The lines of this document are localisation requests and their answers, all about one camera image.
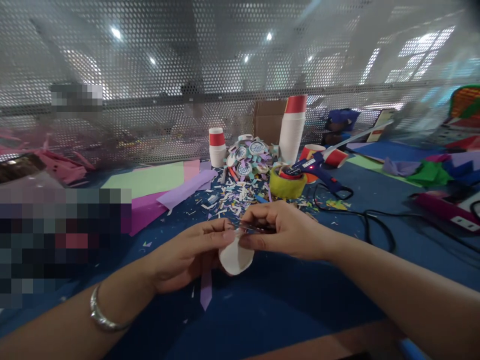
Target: perforated metal mesh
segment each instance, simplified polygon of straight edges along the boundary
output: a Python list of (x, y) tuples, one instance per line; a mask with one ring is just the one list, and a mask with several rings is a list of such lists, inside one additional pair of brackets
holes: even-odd
[[(427, 133), (455, 88), (480, 81), (469, 4), (0, 0), (0, 126), (104, 166), (206, 156), (209, 127), (251, 133), (256, 100), (298, 94), (304, 144), (346, 107), (357, 131), (396, 108), (397, 133)], [(71, 83), (103, 87), (99, 116), (52, 111), (52, 85)]]

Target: hand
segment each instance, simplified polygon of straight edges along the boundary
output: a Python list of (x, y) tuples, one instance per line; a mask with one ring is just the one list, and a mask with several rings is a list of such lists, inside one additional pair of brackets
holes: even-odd
[(305, 260), (329, 260), (340, 234), (313, 221), (285, 201), (249, 206), (242, 221), (270, 224), (275, 234), (247, 234), (240, 238), (241, 247), (291, 255)]
[(230, 220), (198, 223), (159, 246), (142, 260), (147, 276), (160, 294), (179, 290), (218, 265), (218, 249), (235, 239)]

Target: right hand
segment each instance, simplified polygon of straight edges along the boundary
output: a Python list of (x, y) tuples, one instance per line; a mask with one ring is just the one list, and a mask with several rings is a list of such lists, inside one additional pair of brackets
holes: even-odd
[(251, 205), (241, 220), (276, 228), (274, 234), (243, 235), (239, 241), (241, 247), (284, 253), (304, 260), (329, 261), (340, 236), (285, 201)]

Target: scissors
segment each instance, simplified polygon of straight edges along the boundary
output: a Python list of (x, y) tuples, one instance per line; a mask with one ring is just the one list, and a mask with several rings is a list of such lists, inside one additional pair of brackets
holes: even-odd
[(250, 230), (257, 234), (275, 234), (277, 231), (271, 226), (254, 226), (248, 222), (240, 221), (237, 225), (238, 228)]

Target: table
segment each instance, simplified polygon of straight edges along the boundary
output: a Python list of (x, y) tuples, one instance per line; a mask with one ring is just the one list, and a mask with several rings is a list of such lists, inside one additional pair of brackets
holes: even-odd
[[(352, 210), (421, 212), (408, 200), (409, 195), (421, 188), (351, 163), (331, 173), (355, 191), (348, 201)], [(313, 193), (311, 185), (304, 194), (308, 191)], [(325, 203), (332, 196), (322, 192), (318, 198)], [(98, 267), (91, 266), (58, 291), (43, 294), (37, 307), (7, 309), (0, 314), (0, 336), (54, 307), (61, 297), (73, 296), (187, 227), (205, 221), (206, 212), (189, 198), (170, 216), (162, 215), (135, 237), (125, 235)], [(362, 222), (355, 216), (326, 212), (314, 216), (337, 231), (364, 237)], [(384, 222), (395, 235), (398, 256), (480, 291), (480, 270), (446, 252), (431, 238), (463, 252), (470, 250), (423, 224), (394, 217), (387, 217)], [(442, 226), (475, 243), (461, 229)], [(388, 246), (376, 224), (372, 240), (380, 248)], [(152, 242), (151, 247), (143, 247), (144, 242)], [(107, 358), (140, 355), (145, 359), (266, 360), (291, 359), (291, 354), (295, 354), (298, 359), (322, 359), (321, 356), (334, 359), (402, 337), (374, 303), (337, 268), (325, 262), (258, 252), (243, 274), (228, 277), (214, 271), (212, 278), (213, 299), (206, 312), (200, 305), (200, 279), (178, 292), (157, 296)]]

